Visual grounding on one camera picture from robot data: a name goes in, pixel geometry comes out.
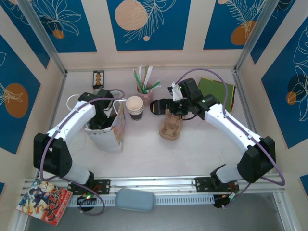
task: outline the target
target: green notebook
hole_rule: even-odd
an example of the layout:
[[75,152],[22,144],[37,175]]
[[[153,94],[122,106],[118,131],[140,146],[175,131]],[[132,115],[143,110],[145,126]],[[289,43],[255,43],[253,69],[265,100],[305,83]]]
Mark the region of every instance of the green notebook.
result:
[[[231,113],[234,103],[235,86],[232,84],[227,84],[227,87],[228,87],[228,100],[226,103],[226,110]],[[218,82],[203,77],[200,79],[198,88],[202,92],[203,96],[211,94],[215,98],[217,98],[220,101],[220,103],[223,103],[226,95],[226,90],[222,82]]]

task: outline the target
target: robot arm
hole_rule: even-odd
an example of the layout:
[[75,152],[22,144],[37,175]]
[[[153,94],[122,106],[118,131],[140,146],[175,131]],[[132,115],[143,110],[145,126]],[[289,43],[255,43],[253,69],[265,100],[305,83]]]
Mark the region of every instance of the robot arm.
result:
[[[151,111],[154,114],[164,114],[165,109],[169,109],[171,113],[177,115],[186,115],[188,112],[198,115],[223,132],[242,155],[237,165],[222,165],[211,173],[211,181],[216,188],[234,180],[244,179],[254,183],[274,167],[252,138],[265,148],[275,161],[274,140],[270,137],[262,138],[228,112],[224,114],[222,104],[212,95],[203,96],[194,79],[186,79],[178,85],[172,84],[168,90],[173,96],[173,101],[161,99],[152,102]],[[231,120],[248,135],[245,135]]]
[[[68,146],[78,131],[90,121],[91,129],[102,129],[108,121],[104,108],[107,108],[110,100],[96,101],[78,108],[86,102],[95,98],[108,97],[112,98],[112,94],[104,89],[101,89],[97,95],[84,93],[82,94],[73,110],[53,129],[46,134],[38,133],[34,138],[34,159],[33,165],[40,168],[40,162],[44,149],[50,140],[51,136],[58,131],[54,137],[49,150],[46,153],[43,170],[56,176],[69,179],[79,184],[87,184],[94,178],[93,173],[90,173],[85,168],[73,163],[69,153]],[[67,123],[59,130],[60,125],[70,118]]]

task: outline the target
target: pink cup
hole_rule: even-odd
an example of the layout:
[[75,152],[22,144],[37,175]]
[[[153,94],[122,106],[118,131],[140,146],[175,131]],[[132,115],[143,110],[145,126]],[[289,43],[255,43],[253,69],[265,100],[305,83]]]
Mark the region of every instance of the pink cup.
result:
[[[152,86],[152,83],[147,83],[146,88],[149,88]],[[153,101],[153,91],[150,90],[148,94],[142,94],[139,92],[138,87],[137,87],[137,94],[140,98],[143,100],[144,106],[149,106],[151,102]]]

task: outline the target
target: white tabletop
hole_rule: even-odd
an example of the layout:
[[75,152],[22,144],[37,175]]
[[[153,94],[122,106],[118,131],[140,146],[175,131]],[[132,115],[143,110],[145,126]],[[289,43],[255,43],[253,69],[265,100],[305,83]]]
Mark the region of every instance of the white tabletop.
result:
[[[154,91],[154,99],[171,98],[167,87],[188,69],[153,69],[150,82],[161,81],[161,88]],[[214,70],[227,83],[234,84],[231,70]],[[70,72],[66,77],[64,91],[54,125],[68,113],[66,100],[73,94],[92,93],[92,72]],[[211,73],[195,71],[188,74],[198,83],[200,77],[216,79]],[[122,89],[125,98],[136,95],[136,81],[132,70],[105,71],[105,89]],[[69,101],[72,108],[78,97]],[[247,126],[237,91],[235,92],[232,115]],[[143,177],[143,176],[185,176],[207,175],[218,166],[238,163],[241,156],[230,140],[219,130],[196,117],[181,123],[180,136],[175,141],[160,137],[159,126],[165,115],[153,115],[145,107],[142,120],[130,119],[127,111],[124,148],[121,153],[101,152],[94,145],[84,129],[73,139],[69,151],[73,161],[96,177]]]

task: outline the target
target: comic book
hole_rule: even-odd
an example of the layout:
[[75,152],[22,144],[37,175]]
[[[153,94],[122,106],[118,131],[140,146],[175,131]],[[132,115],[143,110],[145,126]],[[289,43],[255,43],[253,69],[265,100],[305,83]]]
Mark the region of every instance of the comic book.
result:
[[35,179],[16,209],[56,226],[72,194],[49,182]]

